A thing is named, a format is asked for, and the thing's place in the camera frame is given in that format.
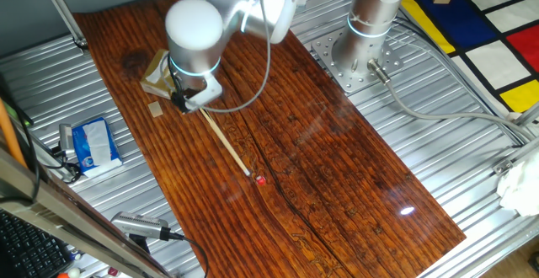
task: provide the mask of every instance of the keyboard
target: keyboard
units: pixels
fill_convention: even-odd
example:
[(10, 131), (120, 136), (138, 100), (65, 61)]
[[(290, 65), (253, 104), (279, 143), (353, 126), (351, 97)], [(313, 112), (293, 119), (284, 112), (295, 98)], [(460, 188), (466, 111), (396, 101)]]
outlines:
[(51, 278), (71, 265), (67, 245), (0, 209), (1, 277)]

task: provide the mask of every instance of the blue box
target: blue box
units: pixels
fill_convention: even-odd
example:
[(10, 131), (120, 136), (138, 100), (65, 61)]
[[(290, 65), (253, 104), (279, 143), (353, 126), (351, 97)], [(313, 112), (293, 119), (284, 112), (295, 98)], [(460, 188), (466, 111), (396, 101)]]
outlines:
[[(103, 136), (107, 136), (109, 138), (111, 161), (104, 165), (94, 165), (92, 154), (90, 152), (90, 146), (88, 145), (88, 139), (83, 129), (84, 126), (91, 125), (98, 121), (104, 121), (107, 134), (103, 134)], [(98, 118), (83, 125), (74, 127), (72, 129), (72, 134), (73, 146), (75, 148), (75, 153), (77, 154), (79, 166), (81, 168), (81, 171), (83, 171), (83, 174), (85, 174), (87, 177), (93, 178), (99, 176), (100, 174), (108, 172), (112, 168), (119, 167), (122, 164), (120, 154), (118, 153), (118, 148), (116, 147), (115, 142), (112, 138), (109, 125), (107, 124), (107, 121), (105, 121), (103, 118)]]

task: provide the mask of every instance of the carpet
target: carpet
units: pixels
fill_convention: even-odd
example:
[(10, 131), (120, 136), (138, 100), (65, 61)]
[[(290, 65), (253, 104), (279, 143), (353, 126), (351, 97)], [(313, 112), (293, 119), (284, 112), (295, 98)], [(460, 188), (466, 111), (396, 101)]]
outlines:
[(403, 6), (503, 114), (539, 102), (539, 0)]

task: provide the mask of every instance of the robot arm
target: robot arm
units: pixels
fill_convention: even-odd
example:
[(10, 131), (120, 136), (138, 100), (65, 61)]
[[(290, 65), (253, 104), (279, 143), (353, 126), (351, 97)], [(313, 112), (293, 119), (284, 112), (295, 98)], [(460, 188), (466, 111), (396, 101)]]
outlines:
[[(305, 0), (264, 0), (271, 43), (281, 42), (298, 5)], [(265, 38), (259, 0), (180, 0), (165, 19), (169, 67), (179, 80), (173, 101), (183, 112), (222, 94), (214, 72), (233, 33)]]
[[(360, 79), (370, 73), (367, 62), (381, 57), (382, 47), (401, 0), (353, 0), (348, 26), (332, 45), (332, 65), (343, 79)], [(264, 24), (259, 0), (180, 0), (167, 13), (169, 60), (177, 93), (173, 102), (190, 112), (222, 94), (214, 73), (221, 54), (236, 31), (281, 42), (294, 12), (305, 0), (264, 0)], [(345, 91), (351, 84), (339, 82)]]

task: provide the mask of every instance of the orange cable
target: orange cable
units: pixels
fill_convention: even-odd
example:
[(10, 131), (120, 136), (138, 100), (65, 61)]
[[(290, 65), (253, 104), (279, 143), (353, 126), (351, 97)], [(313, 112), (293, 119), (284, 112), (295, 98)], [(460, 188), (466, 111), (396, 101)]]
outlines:
[(15, 158), (15, 160), (22, 166), (28, 168), (24, 161), (23, 153), (20, 151), (19, 141), (17, 140), (17, 136), (15, 136), (15, 130), (13, 129), (13, 125), (11, 124), (11, 120), (9, 119), (8, 112), (6, 111), (2, 99), (0, 99), (0, 127), (2, 127), (3, 135), (6, 137), (11, 156), (13, 156), (13, 158)]

